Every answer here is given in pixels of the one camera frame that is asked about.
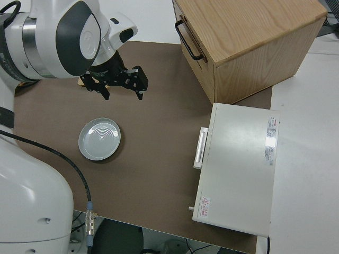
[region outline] plate rim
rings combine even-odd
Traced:
[[[95,157],[95,156],[92,156],[90,155],[88,152],[86,152],[86,149],[85,149],[85,145],[84,145],[84,138],[86,137],[85,135],[85,132],[87,129],[91,129],[91,128],[88,128],[89,126],[93,127],[99,123],[109,123],[111,125],[113,125],[117,131],[118,131],[118,143],[117,145],[115,146],[115,148],[112,150],[112,152],[110,152],[108,155],[106,156],[103,156],[103,157]],[[89,160],[94,160],[94,161],[98,161],[98,160],[104,160],[104,159],[107,159],[108,157],[110,157],[111,155],[113,155],[115,153],[115,151],[118,149],[119,145],[120,145],[120,141],[121,141],[121,131],[120,131],[120,128],[118,126],[118,124],[113,121],[112,119],[109,119],[107,117],[100,117],[100,118],[96,118],[96,119],[93,119],[91,120],[90,122],[88,122],[81,130],[80,134],[79,134],[79,138],[78,138],[78,147],[79,147],[79,150],[81,152],[81,154],[89,159]]]

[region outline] label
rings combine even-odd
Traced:
[[[199,212],[200,217],[204,217],[204,218],[208,217],[208,211],[209,211],[210,204],[211,204],[211,198],[202,197],[200,212]]]
[[[265,161],[272,166],[275,160],[275,145],[276,145],[276,119],[271,117],[267,122],[267,133],[265,141]]]

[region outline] wooden crate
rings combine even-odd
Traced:
[[[212,103],[236,103],[293,76],[327,15],[318,0],[173,5],[183,53]]]

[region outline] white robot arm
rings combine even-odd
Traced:
[[[13,13],[4,13],[11,7]],[[122,85],[142,99],[145,74],[138,66],[127,70],[117,52],[137,33],[127,17],[117,13],[106,19],[97,0],[31,0],[29,13],[19,9],[20,2],[13,1],[0,10],[0,131],[14,128],[19,82],[81,76],[88,90],[105,99],[105,85]],[[69,185],[2,135],[0,200],[0,253],[67,253],[73,213]]]

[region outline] brown table mat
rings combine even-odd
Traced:
[[[99,216],[255,253],[256,236],[195,222],[188,210],[194,206],[200,174],[193,168],[199,131],[209,126],[212,105],[180,45],[128,42],[119,52],[128,68],[141,65],[149,79],[142,101],[122,87],[110,87],[105,101],[78,86],[77,79],[43,80],[16,96],[15,133],[72,159],[88,181]],[[239,105],[268,108],[270,92]],[[122,138],[110,158],[94,162],[81,155],[78,136],[99,117],[116,121]],[[74,209],[85,210],[84,187],[66,162],[20,146],[56,168],[72,188]]]

